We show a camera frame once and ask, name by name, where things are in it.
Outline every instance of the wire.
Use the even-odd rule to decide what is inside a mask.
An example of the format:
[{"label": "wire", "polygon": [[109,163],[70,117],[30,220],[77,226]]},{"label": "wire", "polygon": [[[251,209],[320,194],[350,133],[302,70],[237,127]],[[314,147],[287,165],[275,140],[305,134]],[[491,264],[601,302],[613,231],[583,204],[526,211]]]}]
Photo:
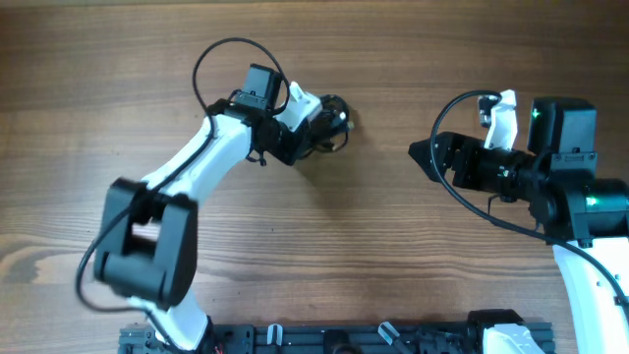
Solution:
[{"label": "wire", "polygon": [[238,94],[238,93],[240,93],[240,92],[242,92],[242,90],[241,90],[241,89],[239,89],[239,88],[234,89],[231,93],[229,93],[229,97],[227,97],[227,101],[228,101],[229,103],[231,103],[231,102],[232,102],[232,99],[234,99],[234,97],[236,96],[236,94]]},{"label": "wire", "polygon": [[197,100],[199,101],[200,106],[203,108],[203,111],[207,110],[207,105],[205,104],[205,101],[203,101],[203,98],[200,96],[199,87],[197,85],[197,71],[199,70],[200,63],[203,61],[207,53],[209,53],[212,49],[216,48],[217,46],[221,44],[225,44],[229,42],[243,42],[243,43],[250,44],[258,48],[259,50],[263,51],[264,54],[266,54],[266,56],[268,56],[268,58],[273,62],[273,64],[275,64],[275,67],[277,68],[277,71],[279,72],[279,75],[282,77],[282,81],[284,82],[284,85],[286,86],[286,100],[284,101],[284,104],[281,107],[273,109],[271,113],[273,115],[282,113],[284,109],[286,109],[286,106],[288,105],[288,99],[290,97],[288,79],[286,79],[286,75],[284,75],[284,71],[282,70],[282,67],[279,65],[279,63],[277,62],[277,59],[275,59],[273,54],[271,54],[271,52],[268,51],[268,49],[264,48],[261,44],[253,40],[240,38],[240,37],[225,38],[225,39],[221,39],[215,42],[214,44],[208,46],[207,49],[201,54],[201,56],[197,60],[197,63],[195,64],[195,68],[193,69],[193,90],[195,91],[195,96],[197,97]]},{"label": "wire", "polygon": [[577,256],[580,256],[581,258],[589,262],[593,267],[595,267],[598,271],[600,271],[602,276],[605,279],[607,279],[607,281],[609,282],[609,285],[611,285],[612,289],[616,293],[616,296],[618,297],[618,304],[621,306],[624,312],[625,320],[629,324],[629,299],[627,299],[627,297],[625,296],[625,293],[622,291],[622,287],[620,287],[620,284],[618,283],[618,281],[616,281],[616,279],[609,272],[609,270],[607,270],[607,268],[605,268],[599,261],[597,261],[597,259],[592,257],[587,252],[581,250],[579,247],[573,246],[563,240],[560,240],[554,237],[545,236],[542,233],[529,230],[522,226],[518,226],[516,224],[510,223],[505,220],[489,215],[488,213],[472,205],[465,198],[463,198],[460,194],[458,194],[452,188],[452,186],[450,186],[450,184],[445,180],[445,178],[438,172],[439,169],[436,164],[436,153],[435,153],[434,146],[436,144],[436,135],[437,135],[437,131],[439,130],[439,125],[443,121],[443,118],[445,118],[445,115],[448,113],[448,111],[452,107],[454,107],[457,103],[461,102],[462,100],[466,98],[478,96],[478,95],[492,95],[492,96],[498,97],[498,99],[502,98],[500,93],[492,91],[492,90],[473,90],[473,91],[465,92],[459,95],[458,97],[452,99],[448,104],[446,104],[445,107],[443,107],[443,109],[437,116],[436,120],[434,121],[434,125],[432,126],[432,131],[430,132],[430,161],[432,163],[432,168],[434,169],[434,171],[436,171],[436,176],[438,177],[439,182],[441,182],[441,185],[443,186],[443,188],[445,188],[446,191],[448,191],[450,196],[452,196],[457,202],[463,205],[463,207],[466,207],[469,211],[491,222],[495,226],[501,227],[509,231],[515,231],[515,232],[518,232],[527,236],[531,236],[533,238],[536,238],[542,241],[546,241],[548,244],[557,245],[559,247],[562,247],[574,253]]}]

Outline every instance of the black cable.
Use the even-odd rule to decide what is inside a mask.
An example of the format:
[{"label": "black cable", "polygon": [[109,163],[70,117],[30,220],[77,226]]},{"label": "black cable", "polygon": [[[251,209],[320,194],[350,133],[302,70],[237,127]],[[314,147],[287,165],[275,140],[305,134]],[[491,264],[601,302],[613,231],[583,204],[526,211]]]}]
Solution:
[{"label": "black cable", "polygon": [[290,97],[288,79],[286,79],[286,75],[284,75],[284,71],[282,71],[282,67],[279,65],[279,63],[277,62],[277,59],[275,59],[273,54],[271,54],[271,52],[269,52],[261,44],[255,41],[252,41],[250,39],[240,38],[240,37],[225,38],[225,39],[221,39],[215,42],[214,44],[208,46],[207,49],[201,54],[201,56],[197,60],[197,64],[195,64],[195,68],[193,69],[193,90],[195,91],[195,96],[197,97],[197,100],[199,101],[200,106],[203,108],[203,111],[207,110],[207,105],[205,104],[205,101],[203,101],[203,98],[200,96],[199,87],[197,86],[197,71],[199,70],[200,63],[203,61],[207,53],[209,53],[212,49],[216,48],[217,46],[221,44],[225,44],[229,42],[243,42],[243,43],[250,44],[258,48],[259,50],[263,51],[264,54],[266,54],[268,58],[273,62],[273,64],[275,64],[275,67],[277,68],[279,75],[282,77],[282,81],[284,82],[284,85],[286,85],[286,100],[284,101],[284,104],[281,107],[273,109],[271,113],[273,115],[282,113],[284,109],[286,109],[286,106],[288,105],[288,99]]},{"label": "black cable", "polygon": [[493,202],[494,199],[496,198],[500,198],[499,194],[494,194],[493,196],[489,197],[487,199],[487,214],[491,215],[491,202]]},{"label": "black cable", "polygon": [[[329,142],[329,138],[322,139],[323,141]],[[321,141],[318,141],[312,147],[313,151],[321,152],[321,153],[332,153],[337,152],[338,150],[344,148],[350,140],[350,134],[345,132],[345,137],[343,138],[343,143],[339,145],[331,144],[331,147],[326,147]]]},{"label": "black cable", "polygon": [[432,168],[434,169],[434,171],[436,171],[436,175],[437,175],[437,177],[439,179],[439,182],[441,182],[441,185],[443,186],[443,188],[445,188],[446,191],[448,191],[450,196],[452,196],[463,207],[466,207],[469,211],[471,211],[471,212],[475,213],[476,215],[482,217],[483,219],[491,222],[495,226],[501,227],[501,228],[509,230],[509,231],[519,232],[521,234],[524,234],[524,235],[527,235],[527,236],[531,236],[533,238],[537,238],[537,239],[542,240],[542,241],[546,241],[548,244],[557,245],[557,246],[562,247],[562,248],[564,248],[564,249],[574,253],[575,255],[583,258],[587,262],[589,262],[593,267],[595,267],[602,274],[602,276],[605,279],[607,279],[607,281],[609,282],[609,284],[613,288],[614,292],[616,293],[616,296],[618,297],[618,302],[617,303],[621,306],[621,308],[622,308],[622,310],[624,312],[624,315],[625,315],[625,320],[627,321],[627,323],[629,323],[629,299],[627,299],[627,297],[625,296],[625,293],[622,291],[622,287],[620,287],[620,284],[618,283],[618,281],[616,281],[616,279],[609,272],[609,270],[607,270],[607,268],[605,268],[599,261],[597,261],[597,259],[592,257],[587,252],[581,250],[579,247],[573,246],[573,245],[571,245],[571,244],[569,244],[569,243],[567,243],[567,242],[565,242],[563,240],[560,240],[560,239],[557,239],[557,238],[554,238],[554,237],[545,236],[542,233],[539,233],[539,232],[536,232],[536,231],[533,231],[533,230],[529,230],[529,229],[524,228],[522,226],[518,226],[516,224],[504,221],[502,219],[499,219],[497,217],[494,217],[494,216],[491,216],[491,215],[487,214],[486,212],[484,212],[484,211],[480,210],[479,208],[475,207],[474,205],[472,205],[465,198],[463,198],[460,194],[458,194],[452,188],[452,186],[450,186],[450,184],[445,180],[445,178],[438,172],[439,169],[438,169],[437,164],[436,164],[436,153],[435,153],[435,150],[434,150],[434,146],[436,144],[436,135],[437,135],[437,132],[439,130],[439,125],[443,121],[443,118],[445,118],[445,115],[448,113],[448,111],[452,107],[454,107],[457,103],[461,102],[462,100],[464,100],[466,98],[473,97],[473,96],[478,96],[478,95],[493,95],[493,96],[498,97],[499,99],[502,98],[500,93],[492,91],[492,90],[473,90],[473,91],[465,92],[465,93],[459,95],[458,97],[452,99],[448,104],[446,104],[445,107],[443,107],[443,109],[441,110],[441,112],[437,116],[436,120],[434,121],[434,125],[432,126],[432,131],[430,132],[430,158],[431,158],[430,161],[432,163]]}]

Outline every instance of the wood grain surface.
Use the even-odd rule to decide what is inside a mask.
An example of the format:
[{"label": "wood grain surface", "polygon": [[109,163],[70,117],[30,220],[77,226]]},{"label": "wood grain surface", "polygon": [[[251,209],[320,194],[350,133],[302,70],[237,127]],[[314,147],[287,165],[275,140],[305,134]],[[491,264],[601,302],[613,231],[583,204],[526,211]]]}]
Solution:
[{"label": "wood grain surface", "polygon": [[[345,150],[294,167],[243,162],[200,212],[194,288],[218,324],[464,320],[513,308],[576,352],[551,248],[457,205],[407,155],[469,89],[516,89],[525,148],[538,95],[599,109],[599,176],[629,180],[629,23],[621,2],[237,3],[0,10],[0,352],[111,353],[137,314],[72,290],[108,185],[141,178],[199,128],[190,83],[206,46],[263,43],[289,80],[353,107]],[[208,101],[242,85],[243,44],[207,58]],[[483,137],[473,102],[444,130]],[[464,193],[478,206],[487,195]],[[533,227],[527,205],[496,204]],[[108,290],[87,281],[103,302]]]}]

